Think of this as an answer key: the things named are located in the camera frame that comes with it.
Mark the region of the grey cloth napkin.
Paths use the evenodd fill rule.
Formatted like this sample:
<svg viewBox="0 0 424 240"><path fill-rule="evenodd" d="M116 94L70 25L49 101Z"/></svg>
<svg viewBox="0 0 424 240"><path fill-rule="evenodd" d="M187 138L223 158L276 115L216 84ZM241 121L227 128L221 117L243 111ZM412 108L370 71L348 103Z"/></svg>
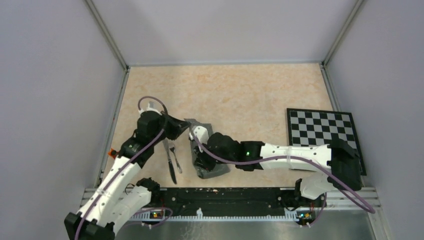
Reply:
<svg viewBox="0 0 424 240"><path fill-rule="evenodd" d="M190 129L191 127L194 126L202 126L207 128L208 132L209 132L209 138L213 135L214 130L213 130L213 126L211 123L203 123L203 122L199 122L194 118L185 118L185 121L190 123ZM202 144L209 152L212 152L211 148L208 146L208 142L206 144ZM206 171L203 169L200 169L199 167L194 166L194 161L195 161L195 153L194 153L194 147L199 147L198 143L196 141L190 141L190 150L191 150L191 157L192 157L192 164L193 167L196 171L197 176L200 179L211 179L211 178L216 178L216 177L220 177L222 175L228 174L230 172L230 168L227 164L216 160L214 157L212 157L215 160L215 167L212 171Z"/></svg>

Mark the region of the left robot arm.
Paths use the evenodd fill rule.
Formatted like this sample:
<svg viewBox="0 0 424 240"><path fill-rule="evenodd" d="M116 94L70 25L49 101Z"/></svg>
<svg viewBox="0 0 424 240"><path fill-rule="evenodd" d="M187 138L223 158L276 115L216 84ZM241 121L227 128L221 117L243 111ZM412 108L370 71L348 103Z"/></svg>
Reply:
<svg viewBox="0 0 424 240"><path fill-rule="evenodd" d="M121 145L106 178L85 205L65 217L69 239L113 240L142 207L156 206L161 194L155 190L158 183L150 178L143 178L124 198L121 195L154 154L155 146L165 139L176 140L190 125L164 111L141 111L136 129Z"/></svg>

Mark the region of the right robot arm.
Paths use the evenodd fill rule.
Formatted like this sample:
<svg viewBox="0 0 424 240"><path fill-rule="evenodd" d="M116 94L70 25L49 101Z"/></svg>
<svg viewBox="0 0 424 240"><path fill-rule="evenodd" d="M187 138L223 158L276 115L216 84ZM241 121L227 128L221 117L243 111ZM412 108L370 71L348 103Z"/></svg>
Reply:
<svg viewBox="0 0 424 240"><path fill-rule="evenodd" d="M238 142L219 132L207 136L199 131L190 132L189 139L199 149L199 160L207 165L230 164L246 172L271 169L312 172L296 182L293 200L299 206L307 206L335 189L353 193L363 186L359 154L342 139L317 146L282 146L262 141Z"/></svg>

